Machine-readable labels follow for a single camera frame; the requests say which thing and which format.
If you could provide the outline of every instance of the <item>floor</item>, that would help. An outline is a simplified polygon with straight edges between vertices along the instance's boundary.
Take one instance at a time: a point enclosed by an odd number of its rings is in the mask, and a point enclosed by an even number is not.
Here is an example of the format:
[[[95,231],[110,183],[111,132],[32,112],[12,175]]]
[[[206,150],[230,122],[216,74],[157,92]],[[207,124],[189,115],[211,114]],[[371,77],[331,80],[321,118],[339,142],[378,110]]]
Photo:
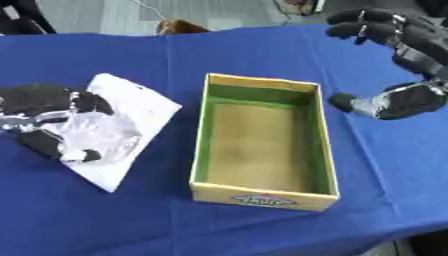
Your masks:
[[[132,0],[37,0],[60,33],[154,35],[160,17]],[[140,0],[166,18],[181,18],[212,30],[236,27],[325,23],[344,9],[375,7],[396,12],[422,13],[412,0],[327,0],[324,11],[308,17],[281,14],[273,0]],[[281,4],[283,10],[296,10]],[[406,241],[378,246],[362,256],[412,256]]]

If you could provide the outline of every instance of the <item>blue tablecloth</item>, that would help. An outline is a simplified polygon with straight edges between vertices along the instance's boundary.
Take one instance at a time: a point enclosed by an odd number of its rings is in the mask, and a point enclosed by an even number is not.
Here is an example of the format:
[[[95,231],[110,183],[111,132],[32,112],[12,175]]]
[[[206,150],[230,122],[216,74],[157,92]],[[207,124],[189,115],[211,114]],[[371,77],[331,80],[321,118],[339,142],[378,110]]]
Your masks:
[[[401,121],[326,105],[342,194],[323,213],[193,202],[188,176],[204,75],[279,77],[375,95],[416,79],[388,49],[327,38],[324,26],[168,37],[0,38],[0,84],[84,88],[107,72],[184,108],[108,194],[7,134],[0,137],[0,255],[348,256],[448,225],[448,112]]]

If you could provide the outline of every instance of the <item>white napkin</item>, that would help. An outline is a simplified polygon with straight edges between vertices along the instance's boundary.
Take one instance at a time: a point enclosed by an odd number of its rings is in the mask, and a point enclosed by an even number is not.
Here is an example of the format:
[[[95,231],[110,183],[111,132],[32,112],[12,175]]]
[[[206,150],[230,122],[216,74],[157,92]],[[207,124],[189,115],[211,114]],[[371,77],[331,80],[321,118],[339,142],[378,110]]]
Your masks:
[[[100,188],[108,192],[114,192],[135,158],[160,132],[181,106],[154,90],[110,74],[96,75],[87,88],[87,91],[98,94],[107,100],[115,111],[115,114],[113,116],[101,114],[102,116],[99,118],[97,116],[100,113],[87,113],[84,117],[80,114],[76,117],[78,121],[82,119],[86,123],[88,121],[85,120],[97,120],[92,125],[92,127],[96,126],[94,127],[95,129],[88,127],[89,132],[85,132],[82,130],[84,128],[80,128],[81,126],[78,125],[78,130],[72,132],[68,137],[71,136],[73,142],[80,138],[82,140],[84,137],[84,144],[89,143],[89,140],[91,141],[92,147],[89,148],[96,149],[95,146],[97,146],[97,148],[103,151],[104,145],[107,145],[107,143],[115,147],[116,145],[120,145],[126,136],[128,136],[126,143],[129,145],[123,146],[125,150],[121,151],[111,149],[107,153],[107,157],[98,161],[63,163]],[[77,122],[76,118],[69,120],[65,124],[65,130],[70,129],[67,129],[67,125],[70,126],[70,122],[72,124],[73,122]],[[122,127],[118,127],[117,125],[111,126],[111,123],[114,122],[115,124],[119,123],[119,126]],[[56,133],[58,133],[57,130],[61,131],[61,127],[58,127],[57,124],[49,124],[49,127],[46,127],[46,129]]]

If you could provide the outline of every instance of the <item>open box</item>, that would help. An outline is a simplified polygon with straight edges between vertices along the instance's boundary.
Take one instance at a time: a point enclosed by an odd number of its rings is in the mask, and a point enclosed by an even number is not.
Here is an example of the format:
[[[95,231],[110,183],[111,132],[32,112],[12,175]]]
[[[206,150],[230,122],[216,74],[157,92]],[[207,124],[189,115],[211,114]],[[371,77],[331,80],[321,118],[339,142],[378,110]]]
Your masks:
[[[208,74],[197,201],[321,211],[339,199],[317,84]]]

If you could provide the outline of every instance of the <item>white cable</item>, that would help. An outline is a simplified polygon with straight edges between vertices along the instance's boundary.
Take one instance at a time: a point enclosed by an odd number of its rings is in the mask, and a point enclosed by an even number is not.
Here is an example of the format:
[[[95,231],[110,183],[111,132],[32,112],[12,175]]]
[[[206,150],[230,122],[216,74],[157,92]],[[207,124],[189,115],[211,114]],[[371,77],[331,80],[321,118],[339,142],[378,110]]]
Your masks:
[[[147,9],[150,9],[150,10],[154,11],[157,14],[157,16],[159,16],[162,20],[166,20],[166,18],[163,17],[163,15],[156,8],[154,8],[152,6],[149,6],[149,5],[146,5],[146,4],[144,4],[144,3],[142,3],[142,2],[140,2],[138,0],[129,0],[129,1],[132,1],[132,2],[140,5],[141,7],[144,7],[144,8],[147,8]]]

